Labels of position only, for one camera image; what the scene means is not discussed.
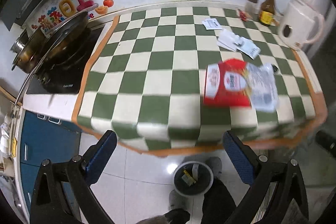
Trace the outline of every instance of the table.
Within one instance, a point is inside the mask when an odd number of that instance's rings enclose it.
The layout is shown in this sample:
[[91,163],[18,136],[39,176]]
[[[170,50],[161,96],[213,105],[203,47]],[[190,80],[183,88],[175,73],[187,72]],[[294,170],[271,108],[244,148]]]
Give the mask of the table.
[[[252,39],[260,55],[252,60],[218,47],[220,30],[202,25],[210,17]],[[279,68],[276,112],[203,105],[206,66],[230,58]],[[244,22],[235,10],[170,7],[114,18],[85,67],[72,121],[97,137],[114,130],[122,145],[164,156],[221,148],[227,130],[256,149],[295,146],[326,115],[307,57],[288,48],[276,26]]]

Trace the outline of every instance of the kettle handle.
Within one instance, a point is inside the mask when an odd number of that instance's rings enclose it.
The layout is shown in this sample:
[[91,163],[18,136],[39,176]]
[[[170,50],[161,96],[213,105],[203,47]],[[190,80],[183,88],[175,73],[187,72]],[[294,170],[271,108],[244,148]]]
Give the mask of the kettle handle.
[[316,33],[316,35],[309,40],[304,41],[303,43],[307,43],[307,44],[312,44],[314,42],[316,42],[317,40],[320,39],[320,37],[322,36],[323,30],[324,30],[324,16],[321,14],[317,14],[317,17],[319,19],[319,30]]

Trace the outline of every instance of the shoe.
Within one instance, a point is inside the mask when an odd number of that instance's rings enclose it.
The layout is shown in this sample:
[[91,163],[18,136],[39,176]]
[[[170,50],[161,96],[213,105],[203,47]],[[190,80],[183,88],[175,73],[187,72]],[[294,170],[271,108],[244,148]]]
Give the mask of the shoe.
[[187,198],[179,195],[175,190],[169,193],[169,210],[187,208]]
[[219,157],[210,157],[205,164],[212,170],[214,178],[219,178],[222,174],[222,160]]

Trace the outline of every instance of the pot handle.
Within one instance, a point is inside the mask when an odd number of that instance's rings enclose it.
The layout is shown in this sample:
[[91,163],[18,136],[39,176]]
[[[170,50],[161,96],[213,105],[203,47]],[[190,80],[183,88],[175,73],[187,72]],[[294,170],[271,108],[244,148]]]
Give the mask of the pot handle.
[[29,84],[34,76],[34,74],[36,73],[36,71],[42,66],[42,63],[44,61],[44,59],[46,59],[46,57],[48,56],[48,54],[63,40],[66,38],[66,36],[72,32],[73,29],[75,29],[77,27],[77,24],[74,24],[73,26],[71,26],[69,29],[65,30],[60,36],[59,38],[56,39],[56,41],[52,44],[52,46],[47,50],[47,52],[45,53],[45,55],[41,58],[41,60],[37,63],[37,65],[35,66],[35,68],[33,68],[31,70],[31,72],[27,75],[25,81],[23,82],[23,85],[16,97],[16,101],[15,101],[15,105],[20,107],[18,105],[18,103],[21,101],[21,98],[23,97],[23,95],[26,93],[27,88],[29,87]]
[[309,40],[304,41],[303,43],[307,43],[307,44],[312,44],[314,42],[316,42],[317,40],[320,39],[320,37],[322,36],[323,30],[324,30],[324,16],[321,14],[317,14],[317,18],[319,20],[319,30],[316,33],[316,35]]

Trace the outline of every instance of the bottle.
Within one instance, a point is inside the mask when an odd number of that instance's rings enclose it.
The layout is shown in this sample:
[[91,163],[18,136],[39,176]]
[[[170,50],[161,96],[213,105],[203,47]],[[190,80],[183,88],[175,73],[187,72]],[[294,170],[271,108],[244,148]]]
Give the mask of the bottle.
[[265,0],[259,11],[259,21],[263,25],[270,25],[275,14],[274,0]]

